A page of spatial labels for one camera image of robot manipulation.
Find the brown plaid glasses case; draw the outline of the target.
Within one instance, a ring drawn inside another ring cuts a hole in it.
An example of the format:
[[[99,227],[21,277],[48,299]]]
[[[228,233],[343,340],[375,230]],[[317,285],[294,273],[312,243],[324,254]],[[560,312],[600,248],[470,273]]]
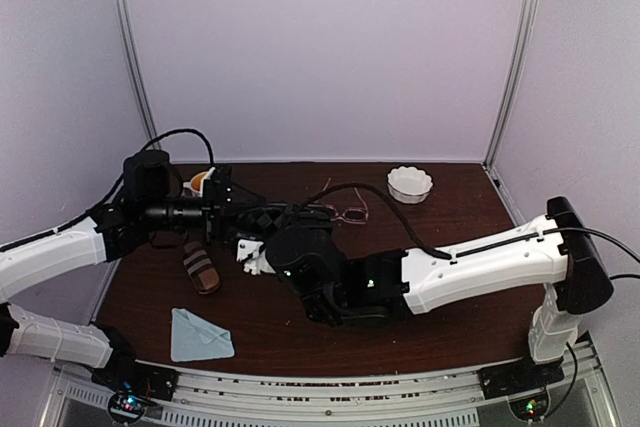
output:
[[[184,245],[182,263],[198,294],[208,295],[219,289],[220,275],[200,242]]]

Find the light blue cloth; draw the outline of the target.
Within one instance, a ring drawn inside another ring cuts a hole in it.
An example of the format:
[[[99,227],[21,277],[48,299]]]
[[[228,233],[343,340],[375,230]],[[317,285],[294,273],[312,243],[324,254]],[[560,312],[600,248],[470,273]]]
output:
[[[170,357],[173,362],[227,359],[235,356],[229,330],[183,308],[173,308]]]

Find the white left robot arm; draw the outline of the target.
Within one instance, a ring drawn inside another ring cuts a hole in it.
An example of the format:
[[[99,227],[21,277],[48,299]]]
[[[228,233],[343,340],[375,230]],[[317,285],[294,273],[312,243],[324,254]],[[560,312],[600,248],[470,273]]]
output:
[[[123,258],[153,233],[191,225],[210,227],[204,197],[169,196],[169,155],[141,151],[123,164],[118,202],[89,209],[80,220],[20,239],[1,249],[1,353],[66,361],[104,370],[123,391],[144,380],[130,344],[112,328],[81,326],[26,311],[18,293],[76,269]]]

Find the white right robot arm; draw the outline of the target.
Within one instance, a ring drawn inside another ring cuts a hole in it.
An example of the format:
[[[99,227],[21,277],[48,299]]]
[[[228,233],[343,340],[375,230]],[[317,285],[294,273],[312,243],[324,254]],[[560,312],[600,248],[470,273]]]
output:
[[[268,241],[242,238],[236,259],[252,275],[271,273],[300,299],[306,316],[332,327],[378,326],[467,298],[527,285],[545,289],[513,366],[519,387],[535,387],[575,343],[582,317],[606,304],[612,281],[565,197],[545,214],[488,237],[441,250],[414,247],[348,259],[330,233],[291,226]]]

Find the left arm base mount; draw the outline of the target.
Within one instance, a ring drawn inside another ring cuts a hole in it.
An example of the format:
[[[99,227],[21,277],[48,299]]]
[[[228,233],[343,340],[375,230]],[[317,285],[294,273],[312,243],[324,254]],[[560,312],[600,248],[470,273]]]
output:
[[[179,379],[177,370],[138,362],[134,364],[133,376],[127,380],[119,379],[107,369],[91,368],[90,372],[93,383],[112,392],[106,412],[123,426],[130,426],[150,410],[157,410],[159,401],[171,401]]]

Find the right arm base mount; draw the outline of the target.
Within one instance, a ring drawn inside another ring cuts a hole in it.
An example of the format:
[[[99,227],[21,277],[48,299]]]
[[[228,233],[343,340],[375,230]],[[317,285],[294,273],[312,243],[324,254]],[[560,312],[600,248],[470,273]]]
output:
[[[506,399],[517,420],[532,424],[551,413],[549,386],[565,376],[560,360],[536,364],[523,358],[481,368],[478,378],[485,400]]]

